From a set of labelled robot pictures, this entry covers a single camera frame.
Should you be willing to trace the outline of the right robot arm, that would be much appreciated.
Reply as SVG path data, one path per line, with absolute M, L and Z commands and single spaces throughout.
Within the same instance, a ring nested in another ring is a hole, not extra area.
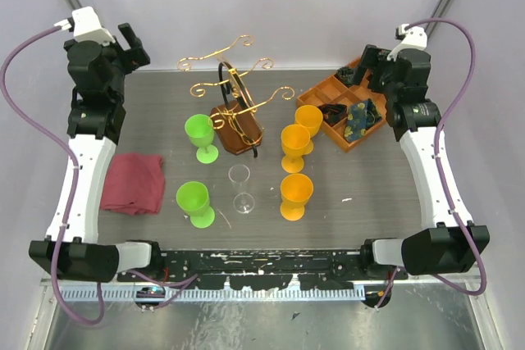
M 436 135 L 438 106 L 426 97 L 430 55 L 403 49 L 395 59 L 368 44 L 354 69 L 353 82 L 386 100 L 386 121 L 407 157 L 421 207 L 422 230 L 405 239 L 367 239 L 360 248 L 360 270 L 371 280 L 399 266 L 411 275 L 463 273 L 471 269 L 475 252 L 490 241 L 484 225 L 475 225 L 466 209 L 445 150 Z

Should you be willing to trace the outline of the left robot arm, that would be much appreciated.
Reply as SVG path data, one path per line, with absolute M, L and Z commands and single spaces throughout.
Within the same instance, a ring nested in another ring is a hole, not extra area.
M 107 283 L 135 270 L 146 281 L 159 279 L 165 262 L 158 242 L 98 242 L 98 212 L 110 162 L 126 116 L 125 77 L 150 63 L 130 24 L 118 29 L 129 44 L 101 44 L 93 39 L 64 43 L 67 71 L 75 83 L 68 116 L 67 147 L 74 153 L 56 215 L 42 240 L 33 240 L 30 258 L 60 280 Z

